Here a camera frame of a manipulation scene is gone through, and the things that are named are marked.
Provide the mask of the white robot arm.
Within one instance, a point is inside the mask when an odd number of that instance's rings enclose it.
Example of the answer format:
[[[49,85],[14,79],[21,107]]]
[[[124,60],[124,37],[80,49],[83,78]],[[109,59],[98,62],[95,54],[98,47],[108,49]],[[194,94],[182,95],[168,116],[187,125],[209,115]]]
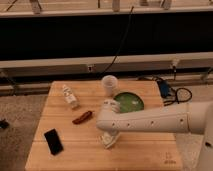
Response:
[[[136,112],[119,112],[119,103],[105,100],[96,126],[118,132],[192,133],[203,136],[196,171],[213,171],[213,101],[187,102]]]

